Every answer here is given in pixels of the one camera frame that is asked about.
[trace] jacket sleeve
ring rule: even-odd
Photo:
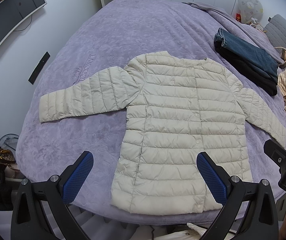
[[[267,103],[253,89],[244,88],[241,81],[228,69],[225,69],[225,74],[227,83],[242,108],[246,121],[269,133],[285,148],[286,128],[273,114]]]
[[[42,96],[40,122],[123,109],[142,88],[142,68],[135,58],[124,68],[126,70],[110,67],[69,88]]]

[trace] stack of folded clothes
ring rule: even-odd
[[[277,94],[277,63],[264,50],[219,28],[215,50],[235,69],[270,96]]]

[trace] blue gripper pad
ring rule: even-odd
[[[215,201],[225,205],[227,201],[226,186],[202,154],[197,155],[196,166],[207,187],[210,189]]]
[[[63,186],[62,200],[64,204],[74,201],[76,195],[79,193],[85,179],[93,168],[93,155],[88,152],[83,158],[72,175],[68,178]]]

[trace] lavender fleece bedspread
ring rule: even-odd
[[[137,55],[167,50],[175,57],[209,57],[223,64],[245,87],[254,89],[286,127],[280,91],[275,97],[270,97],[215,52],[213,38],[219,27],[240,37],[246,35],[224,17],[214,18],[215,15],[188,4],[158,0],[114,0],[102,8],[70,38],[35,89],[16,151],[21,171],[34,182],[44,181],[53,174],[61,174],[84,150],[88,150],[93,153],[94,166],[73,204],[104,217],[130,223],[212,222],[217,210],[151,216],[130,214],[110,205],[110,188],[125,134],[126,110],[41,124],[38,106],[40,97],[46,93],[67,88],[99,70],[116,65],[124,67]],[[249,26],[248,31],[273,50],[264,34]],[[270,136],[248,123],[245,130],[253,180],[268,179],[277,199],[283,193],[277,185],[280,178],[278,167],[263,153],[263,144]]]

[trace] screw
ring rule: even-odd
[[[53,175],[53,176],[51,176],[51,178],[50,178],[50,180],[53,181],[53,182],[56,182],[58,179],[59,179],[59,176],[58,176],[58,175]]]
[[[28,183],[28,179],[23,179],[22,181],[21,181],[21,184],[22,185],[25,185],[25,184],[27,184]]]
[[[231,177],[231,180],[235,183],[239,182],[240,181],[240,178],[238,176],[232,176]]]
[[[267,185],[269,184],[269,182],[268,182],[267,179],[263,179],[263,180],[262,180],[262,184],[265,185],[265,186],[267,186]]]

